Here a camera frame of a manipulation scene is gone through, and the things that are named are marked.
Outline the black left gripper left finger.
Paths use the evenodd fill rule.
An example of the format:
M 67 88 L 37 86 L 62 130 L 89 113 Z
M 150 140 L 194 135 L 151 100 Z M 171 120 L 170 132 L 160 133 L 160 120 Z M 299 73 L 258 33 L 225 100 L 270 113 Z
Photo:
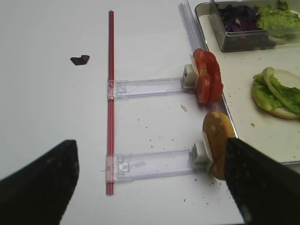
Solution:
M 75 140 L 65 140 L 0 181 L 2 225 L 58 225 L 79 178 Z

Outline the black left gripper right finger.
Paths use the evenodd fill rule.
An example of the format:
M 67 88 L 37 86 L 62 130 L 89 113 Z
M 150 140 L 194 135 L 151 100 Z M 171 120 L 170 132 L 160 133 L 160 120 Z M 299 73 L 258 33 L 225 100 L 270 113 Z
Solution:
M 226 184 L 246 225 L 298 225 L 300 175 L 237 138 L 226 144 Z

